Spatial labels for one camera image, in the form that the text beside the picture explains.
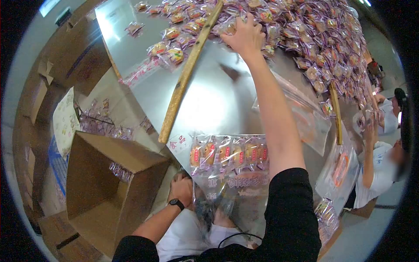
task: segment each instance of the blue plastic basket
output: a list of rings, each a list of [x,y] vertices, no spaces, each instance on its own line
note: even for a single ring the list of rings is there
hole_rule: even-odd
[[[51,143],[48,148],[49,164],[54,171],[55,179],[65,197],[65,188],[67,185],[67,168],[68,168],[68,155],[64,160],[59,154],[55,136],[52,137]]]

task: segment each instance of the wristwatch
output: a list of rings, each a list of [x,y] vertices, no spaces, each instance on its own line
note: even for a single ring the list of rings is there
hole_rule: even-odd
[[[169,205],[177,205],[178,207],[180,207],[181,211],[183,209],[185,209],[185,206],[182,204],[182,202],[177,199],[177,198],[173,198],[172,200],[169,201]]]

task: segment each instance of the metal table surface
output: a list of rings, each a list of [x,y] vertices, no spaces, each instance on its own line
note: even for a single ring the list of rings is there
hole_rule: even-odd
[[[161,41],[159,32],[169,27],[166,19],[150,18],[148,14],[137,13],[134,8],[137,3],[138,0],[108,0],[95,10],[109,53],[123,78],[134,71],[136,64],[147,58],[146,49]],[[148,3],[159,4],[161,1],[150,0]],[[141,36],[133,38],[124,31],[131,21],[145,24]],[[237,70],[241,77],[233,82],[220,65]],[[307,97],[316,103],[319,101],[311,85],[285,52],[277,49],[270,67]],[[135,98],[157,131],[162,127],[181,68],[173,73],[158,69],[132,87]],[[224,44],[207,40],[189,82],[169,142],[177,140],[180,135],[191,141],[194,133],[264,134],[259,114],[251,109],[256,90],[249,69],[241,57]],[[335,137],[336,128],[332,125],[323,157],[309,146],[303,147],[313,187]],[[179,163],[189,171],[190,147],[186,150],[179,150],[179,147],[170,149]]]

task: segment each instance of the worker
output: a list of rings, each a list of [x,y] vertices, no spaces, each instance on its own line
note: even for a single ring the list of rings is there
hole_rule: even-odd
[[[398,115],[402,112],[404,105],[407,102],[406,93],[401,88],[394,90],[394,97],[389,100],[383,95],[374,95],[374,101],[372,103],[373,108],[378,112],[378,136],[393,134],[399,125]],[[360,121],[362,113],[358,112],[353,117],[353,128],[361,137],[362,132],[360,131]]]
[[[402,146],[406,140],[402,137],[394,146],[377,141],[379,128],[378,121],[374,118],[365,128],[365,151],[359,157],[361,170],[345,208],[364,207],[386,192],[394,182],[406,176],[409,163],[408,145]]]
[[[380,115],[378,122],[378,135],[390,135],[398,128],[398,114],[403,110],[403,104],[406,103],[406,93],[401,88],[394,89],[394,97],[390,100],[380,94],[374,96],[379,104]]]
[[[317,260],[321,242],[297,125],[284,92],[261,54],[265,39],[261,24],[253,25],[250,13],[247,14],[250,22],[236,20],[236,34],[221,38],[250,69],[270,156],[266,230],[261,245],[250,249],[242,239],[230,238],[231,244],[217,248],[220,242],[238,232],[221,212],[219,221],[213,221],[211,243],[205,244],[196,214],[187,209],[192,205],[192,181],[177,176],[171,184],[173,199],[130,236],[122,238],[113,261]]]

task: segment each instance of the black wire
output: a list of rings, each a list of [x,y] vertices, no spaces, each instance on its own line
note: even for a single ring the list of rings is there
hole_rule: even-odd
[[[233,234],[233,235],[231,235],[231,236],[228,236],[228,237],[226,237],[225,239],[223,239],[223,240],[222,240],[222,241],[218,244],[218,248],[220,248],[221,244],[222,244],[224,241],[226,241],[226,240],[227,240],[227,239],[229,239],[230,237],[237,236],[237,235],[249,235],[249,236],[254,236],[254,237],[257,237],[258,239],[260,239],[260,240],[262,240],[262,241],[263,241],[263,239],[262,239],[261,237],[257,236],[257,235],[253,235],[253,234],[250,234],[250,233],[235,233],[235,234]]]

